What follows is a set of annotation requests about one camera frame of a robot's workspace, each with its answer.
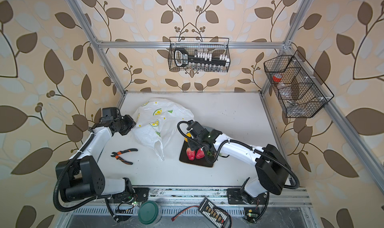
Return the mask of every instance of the wallpaper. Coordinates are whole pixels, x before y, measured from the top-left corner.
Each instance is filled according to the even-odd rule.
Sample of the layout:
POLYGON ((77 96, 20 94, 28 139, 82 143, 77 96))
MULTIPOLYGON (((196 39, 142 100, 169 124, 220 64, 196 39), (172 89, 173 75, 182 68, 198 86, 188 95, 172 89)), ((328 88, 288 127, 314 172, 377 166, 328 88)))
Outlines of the wallpaper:
POLYGON ((108 59, 127 91, 244 92, 259 91, 266 81, 263 62, 273 49, 232 49, 228 72, 169 70, 168 50, 109 49, 108 59))
POLYGON ((382 227, 384 197, 326 111, 287 119, 275 93, 265 97, 318 222, 324 228, 382 227))
POLYGON ((293 47, 384 162, 384 0, 315 0, 293 47))
POLYGON ((77 0, 99 40, 281 42, 301 0, 77 0))
POLYGON ((46 228, 56 164, 120 95, 64 0, 0 0, 0 23, 2 227, 46 228))

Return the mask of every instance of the pliers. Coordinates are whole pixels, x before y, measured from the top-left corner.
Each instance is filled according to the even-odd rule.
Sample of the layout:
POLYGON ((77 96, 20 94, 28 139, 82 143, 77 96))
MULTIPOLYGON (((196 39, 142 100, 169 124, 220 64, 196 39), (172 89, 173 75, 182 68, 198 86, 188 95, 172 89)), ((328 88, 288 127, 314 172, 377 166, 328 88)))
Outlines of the pliers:
POLYGON ((127 150, 123 150, 123 151, 118 151, 118 152, 113 152, 111 157, 114 157, 116 158, 117 160, 120 160, 122 163, 125 163, 127 165, 132 165, 133 163, 130 162, 130 161, 127 161, 127 160, 124 160, 123 158, 121 158, 119 155, 121 154, 124 154, 124 153, 127 153, 127 152, 131 152, 131 151, 138 151, 136 148, 132 148, 132 149, 127 149, 127 150))

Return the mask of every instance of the green lid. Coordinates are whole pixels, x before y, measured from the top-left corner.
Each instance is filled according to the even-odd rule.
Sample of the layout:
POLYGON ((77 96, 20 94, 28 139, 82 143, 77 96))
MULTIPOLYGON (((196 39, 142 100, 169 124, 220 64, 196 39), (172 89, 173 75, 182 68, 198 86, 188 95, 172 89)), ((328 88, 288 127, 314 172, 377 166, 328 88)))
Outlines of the green lid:
POLYGON ((141 205, 137 215, 141 223, 148 225, 156 220, 158 214, 159 207, 156 202, 150 200, 141 205))

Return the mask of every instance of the lemon print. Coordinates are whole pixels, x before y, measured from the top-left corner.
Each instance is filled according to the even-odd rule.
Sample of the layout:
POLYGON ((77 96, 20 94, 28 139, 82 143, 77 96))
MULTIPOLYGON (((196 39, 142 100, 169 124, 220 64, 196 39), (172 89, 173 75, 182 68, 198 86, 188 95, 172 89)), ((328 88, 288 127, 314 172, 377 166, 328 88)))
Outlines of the lemon print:
POLYGON ((151 126, 158 126, 159 125, 159 120, 156 120, 154 123, 150 123, 151 126))
MULTIPOLYGON (((191 134, 190 134, 189 132, 187 133, 187 136, 192 137, 191 134)), ((186 142, 188 142, 188 139, 187 139, 187 138, 184 138, 184 140, 185 140, 186 142)))
POLYGON ((160 115, 161 114, 161 108, 160 109, 157 109, 154 113, 153 113, 153 115, 160 115))

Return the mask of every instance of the white plastic bag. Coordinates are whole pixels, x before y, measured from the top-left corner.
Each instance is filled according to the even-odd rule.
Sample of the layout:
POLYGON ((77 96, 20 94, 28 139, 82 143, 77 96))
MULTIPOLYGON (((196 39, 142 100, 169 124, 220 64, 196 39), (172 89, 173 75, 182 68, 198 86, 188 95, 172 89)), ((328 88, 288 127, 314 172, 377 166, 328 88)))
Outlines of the white plastic bag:
POLYGON ((189 109, 162 98, 152 98, 140 106, 132 117, 136 119, 136 126, 130 132, 138 143, 154 149, 161 160, 164 160, 163 147, 175 134, 178 122, 194 118, 189 109))

